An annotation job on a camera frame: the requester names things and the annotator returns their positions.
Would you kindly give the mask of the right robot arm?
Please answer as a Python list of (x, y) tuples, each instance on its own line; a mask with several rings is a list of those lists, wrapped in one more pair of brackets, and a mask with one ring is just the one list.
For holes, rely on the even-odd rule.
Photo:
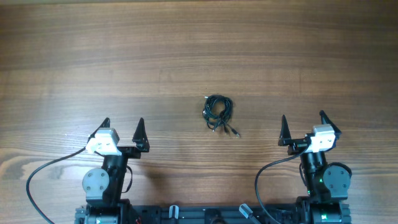
[(299, 156), (300, 175), (307, 196), (298, 197), (293, 214), (294, 223), (351, 223), (348, 199), (352, 170), (340, 162), (327, 162), (325, 154), (336, 147), (341, 131), (320, 111), (321, 124), (303, 138), (291, 137), (288, 122), (282, 117), (278, 145), (287, 146), (287, 154)]

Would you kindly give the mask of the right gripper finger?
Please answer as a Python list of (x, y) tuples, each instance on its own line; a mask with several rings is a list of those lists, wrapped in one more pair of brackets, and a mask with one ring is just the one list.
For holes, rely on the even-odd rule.
[(321, 117), (322, 124), (329, 124), (333, 128), (336, 136), (341, 135), (341, 130), (329, 119), (323, 110), (319, 112), (319, 115)]
[(290, 135), (289, 125), (285, 115), (283, 114), (281, 119), (281, 130), (280, 130), (278, 145), (288, 146), (291, 144), (292, 144), (292, 138)]

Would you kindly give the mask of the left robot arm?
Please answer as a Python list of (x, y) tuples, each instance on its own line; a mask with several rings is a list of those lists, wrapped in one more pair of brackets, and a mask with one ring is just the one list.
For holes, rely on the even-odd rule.
[(126, 172), (131, 170), (127, 165), (129, 159), (140, 159), (143, 152), (149, 152), (150, 145), (146, 134), (144, 119), (140, 119), (132, 137), (133, 146), (118, 146), (117, 131), (110, 126), (106, 118), (91, 134), (86, 150), (91, 154), (103, 157), (100, 168), (89, 170), (82, 187), (86, 194), (86, 206), (76, 209), (75, 223), (141, 223), (141, 216), (135, 211), (128, 199), (121, 194)]

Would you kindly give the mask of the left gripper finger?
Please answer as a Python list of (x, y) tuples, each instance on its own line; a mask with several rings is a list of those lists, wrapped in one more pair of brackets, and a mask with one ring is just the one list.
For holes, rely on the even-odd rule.
[(136, 144), (136, 147), (141, 152), (149, 152), (150, 144), (146, 134), (144, 118), (140, 118), (132, 137), (132, 142)]
[(110, 119), (109, 118), (105, 118), (104, 121), (100, 124), (100, 126), (89, 135), (88, 140), (90, 140), (91, 138), (94, 138), (95, 134), (97, 133), (97, 131), (100, 128), (109, 128), (110, 127)]

